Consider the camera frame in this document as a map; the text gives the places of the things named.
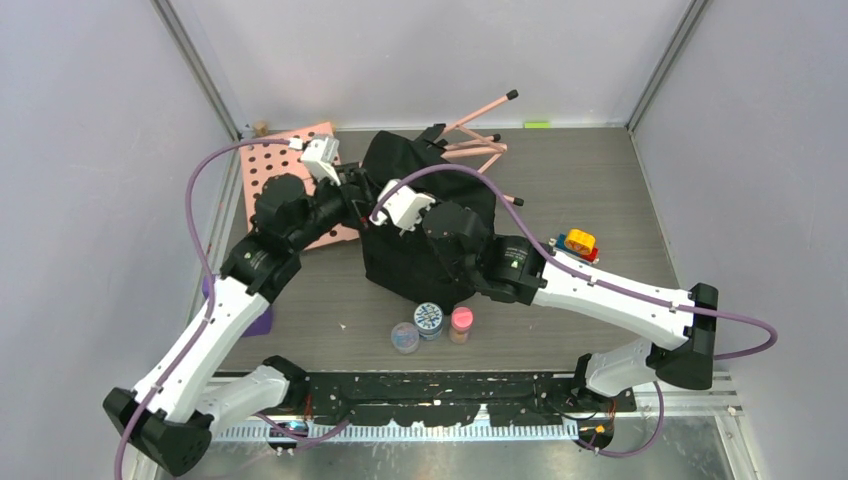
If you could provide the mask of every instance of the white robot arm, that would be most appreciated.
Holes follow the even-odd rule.
[[[162,371],[205,321],[205,312],[197,314],[170,351],[131,390],[114,388],[104,400],[104,409],[120,432],[135,412],[142,412],[130,442],[169,473],[179,476],[190,470],[214,436],[249,415],[281,405],[303,405],[309,392],[306,372],[280,357],[266,359],[251,374],[225,387],[204,389],[236,340],[299,271],[299,253],[306,246],[339,223],[368,228],[364,220],[375,205],[371,184],[356,167],[336,173],[342,175],[324,177],[311,198],[297,177],[269,180],[257,200],[253,219],[257,228],[230,251],[222,279],[214,284],[213,318],[198,341],[167,382],[157,385]],[[383,194],[392,185],[396,183],[388,182]],[[391,221],[399,234],[423,229],[434,257],[458,285],[473,287],[494,301],[577,311],[643,337],[612,352],[580,358],[571,395],[582,407],[597,406],[628,387],[657,378],[682,388],[709,388],[715,319],[698,318],[676,307],[714,309],[717,293],[712,287],[696,286],[689,292],[653,287],[553,252],[555,260],[585,272],[587,282],[547,264],[526,238],[494,235],[473,211],[455,203],[438,203],[408,187],[391,200],[374,223]],[[630,299],[594,284],[601,280],[664,299],[672,308]],[[146,409],[140,409],[152,389],[158,389],[158,394]]]

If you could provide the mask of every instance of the pink pegboard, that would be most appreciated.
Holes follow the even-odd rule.
[[[311,127],[301,128],[299,130],[268,135],[263,138],[283,139],[294,137],[308,141],[312,136],[318,134],[332,135],[333,125],[326,122],[313,125]],[[312,176],[309,175],[309,171],[306,167],[300,163],[301,153],[302,152],[298,152],[296,150],[291,150],[285,145],[268,143],[263,143],[262,145],[249,145],[239,149],[239,155],[241,156],[242,178],[244,179],[244,206],[247,210],[248,229],[252,227],[252,225],[250,225],[250,218],[253,217],[253,214],[256,211],[256,199],[259,197],[259,194],[262,193],[262,185],[264,185],[269,178],[282,175],[284,173],[290,173],[303,180],[307,194],[312,195],[312,192],[315,191]],[[336,156],[335,163],[338,164],[339,162],[339,157]],[[355,240],[357,238],[359,238],[359,233],[356,230],[337,225],[336,228],[307,247],[307,250],[331,243],[341,242],[343,240]]]

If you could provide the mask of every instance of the white wall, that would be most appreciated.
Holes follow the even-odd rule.
[[[637,131],[684,285],[780,331],[730,363],[771,478],[846,478],[848,4],[713,2]],[[763,336],[720,325],[720,350]]]
[[[624,124],[689,0],[179,0],[240,124]]]
[[[185,325],[226,142],[148,2],[2,3],[0,477],[111,478],[101,402]]]

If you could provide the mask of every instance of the purple block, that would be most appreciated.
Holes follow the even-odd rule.
[[[203,284],[200,287],[200,290],[203,292],[203,298],[209,298],[209,282],[206,280],[206,277],[203,277]],[[251,323],[244,333],[241,334],[242,337],[255,337],[257,335],[267,335],[271,333],[271,325],[274,323],[274,311],[270,307],[262,312],[262,315],[256,317],[256,320]]]

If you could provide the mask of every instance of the yellow toy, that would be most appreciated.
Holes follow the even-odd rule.
[[[565,247],[580,255],[589,255],[595,248],[595,237],[583,230],[572,228],[565,237]]]

